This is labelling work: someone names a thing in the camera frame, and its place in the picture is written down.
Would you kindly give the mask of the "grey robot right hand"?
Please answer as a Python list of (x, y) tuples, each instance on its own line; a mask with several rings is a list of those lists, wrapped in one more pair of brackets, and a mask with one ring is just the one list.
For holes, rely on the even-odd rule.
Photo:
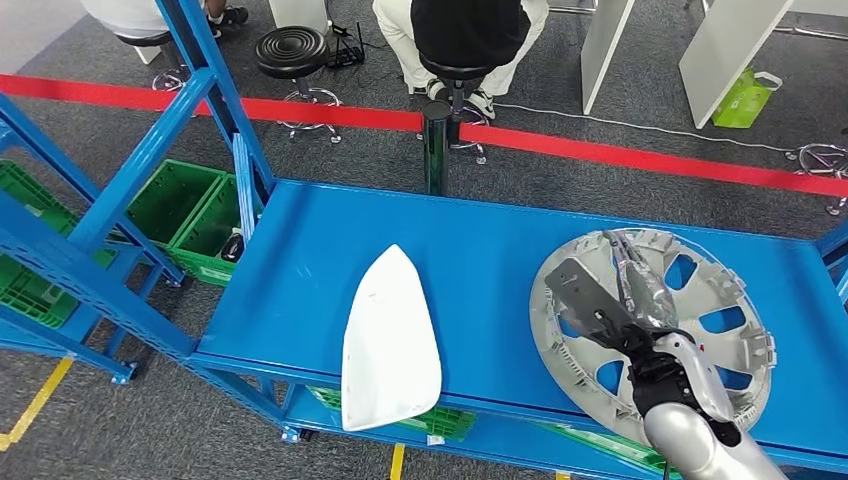
[(679, 317), (670, 290), (645, 257), (618, 231), (605, 230), (616, 271), (619, 301), (646, 329), (677, 329)]

